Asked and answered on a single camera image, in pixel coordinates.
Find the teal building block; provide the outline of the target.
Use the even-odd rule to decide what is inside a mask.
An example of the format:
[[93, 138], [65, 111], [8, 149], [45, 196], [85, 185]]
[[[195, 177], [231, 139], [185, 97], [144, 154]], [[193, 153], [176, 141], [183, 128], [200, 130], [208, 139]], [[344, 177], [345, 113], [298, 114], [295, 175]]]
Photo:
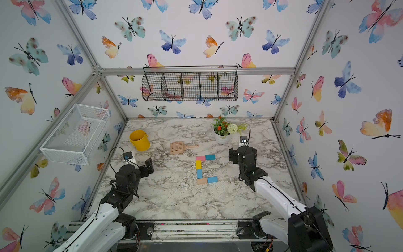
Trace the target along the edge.
[[206, 160], [215, 160], [216, 156], [214, 154], [205, 155]]

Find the light blue building block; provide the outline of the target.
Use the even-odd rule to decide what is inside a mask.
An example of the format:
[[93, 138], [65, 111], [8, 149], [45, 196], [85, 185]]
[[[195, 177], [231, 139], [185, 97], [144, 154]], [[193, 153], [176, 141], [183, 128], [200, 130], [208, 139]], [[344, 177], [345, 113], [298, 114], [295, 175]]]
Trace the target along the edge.
[[207, 182], [208, 183], [217, 183], [218, 182], [218, 177], [216, 177], [216, 176], [208, 177]]

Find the yellow building block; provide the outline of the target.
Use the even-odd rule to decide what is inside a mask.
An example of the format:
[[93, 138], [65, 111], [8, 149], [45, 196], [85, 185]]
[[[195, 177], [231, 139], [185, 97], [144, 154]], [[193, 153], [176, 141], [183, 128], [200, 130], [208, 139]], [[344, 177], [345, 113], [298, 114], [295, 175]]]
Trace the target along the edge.
[[197, 160], [197, 161], [196, 161], [196, 169], [197, 169], [197, 170], [201, 170], [201, 169], [202, 169], [202, 168], [201, 168], [201, 165], [202, 165], [202, 164], [201, 164], [201, 160]]

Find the tan building block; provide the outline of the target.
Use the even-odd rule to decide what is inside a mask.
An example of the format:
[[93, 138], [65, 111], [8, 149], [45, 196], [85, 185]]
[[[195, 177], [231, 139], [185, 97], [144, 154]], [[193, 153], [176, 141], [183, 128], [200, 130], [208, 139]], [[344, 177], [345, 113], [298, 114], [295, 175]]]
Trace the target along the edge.
[[208, 183], [208, 180], [207, 180], [207, 178], [198, 178], [198, 179], [196, 180], [196, 183], [197, 183], [198, 185], [207, 184], [207, 183]]

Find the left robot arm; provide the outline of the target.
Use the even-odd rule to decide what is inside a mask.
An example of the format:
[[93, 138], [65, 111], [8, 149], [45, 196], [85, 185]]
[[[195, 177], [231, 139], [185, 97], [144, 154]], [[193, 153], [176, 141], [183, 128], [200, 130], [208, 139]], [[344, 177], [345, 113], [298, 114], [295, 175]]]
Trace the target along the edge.
[[140, 180], [154, 173], [152, 159], [138, 166], [129, 161], [111, 181], [111, 191], [100, 201], [97, 210], [55, 251], [116, 252], [119, 241], [141, 239], [141, 228], [134, 216], [124, 213], [133, 198], [139, 197]]

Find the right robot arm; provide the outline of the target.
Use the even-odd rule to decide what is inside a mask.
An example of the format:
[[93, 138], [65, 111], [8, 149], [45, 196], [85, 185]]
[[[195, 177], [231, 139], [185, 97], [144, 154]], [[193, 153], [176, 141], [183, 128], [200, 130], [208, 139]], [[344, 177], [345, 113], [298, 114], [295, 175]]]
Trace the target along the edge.
[[257, 150], [249, 146], [229, 149], [229, 161], [239, 166], [238, 179], [268, 200], [280, 218], [268, 211], [253, 217], [252, 234], [273, 237], [287, 244], [289, 252], [332, 252], [333, 242], [321, 211], [307, 207], [277, 186], [268, 173], [257, 166]]

